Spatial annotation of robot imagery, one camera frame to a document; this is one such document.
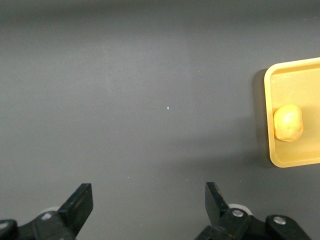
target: gray background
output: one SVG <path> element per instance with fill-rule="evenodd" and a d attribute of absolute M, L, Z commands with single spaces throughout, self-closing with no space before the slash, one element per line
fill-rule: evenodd
<path fill-rule="evenodd" d="M 92 183 L 79 240 L 192 240 L 215 181 L 317 239 L 320 165 L 272 165 L 262 79 L 319 49 L 318 1 L 1 1 L 0 218 Z"/>

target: gray table surface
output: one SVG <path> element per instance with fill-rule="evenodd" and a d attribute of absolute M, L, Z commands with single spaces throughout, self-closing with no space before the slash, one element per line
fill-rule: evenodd
<path fill-rule="evenodd" d="M 192 240 L 215 181 L 318 239 L 320 165 L 270 162 L 263 76 L 319 55 L 318 1 L 2 1 L 0 219 L 92 183 L 79 240 Z"/>

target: yellow plastic container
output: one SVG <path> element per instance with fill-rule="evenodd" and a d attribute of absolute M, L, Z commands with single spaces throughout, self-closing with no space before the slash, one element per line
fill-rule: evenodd
<path fill-rule="evenodd" d="M 278 63 L 264 75 L 270 158 L 280 168 L 320 163 L 320 57 Z M 302 111 L 303 133 L 293 142 L 275 138 L 275 111 L 293 104 Z"/>

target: yellow fruit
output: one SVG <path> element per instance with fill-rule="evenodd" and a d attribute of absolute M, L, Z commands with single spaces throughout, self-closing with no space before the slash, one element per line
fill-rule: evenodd
<path fill-rule="evenodd" d="M 278 108 L 273 115 L 274 135 L 285 142 L 300 138 L 304 131 L 302 112 L 296 105 L 285 105 Z"/>

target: screw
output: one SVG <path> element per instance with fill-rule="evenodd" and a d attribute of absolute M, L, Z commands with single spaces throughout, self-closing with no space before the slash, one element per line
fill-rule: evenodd
<path fill-rule="evenodd" d="M 41 217 L 41 220 L 45 221 L 45 220 L 48 220 L 49 218 L 51 218 L 52 215 L 48 212 L 46 212 L 42 217 Z"/>
<path fill-rule="evenodd" d="M 9 223 L 6 221 L 6 222 L 3 222 L 3 223 L 0 223 L 0 230 L 1 229 L 5 229 L 6 227 L 8 227 Z"/>
<path fill-rule="evenodd" d="M 285 219 L 283 219 L 282 217 L 280 216 L 275 216 L 273 218 L 273 221 L 276 223 L 276 224 L 279 224 L 279 225 L 285 225 L 287 222 Z"/>
<path fill-rule="evenodd" d="M 241 218 L 244 215 L 244 213 L 240 210 L 233 210 L 232 214 L 233 214 L 233 216 L 235 216 L 237 218 Z"/>

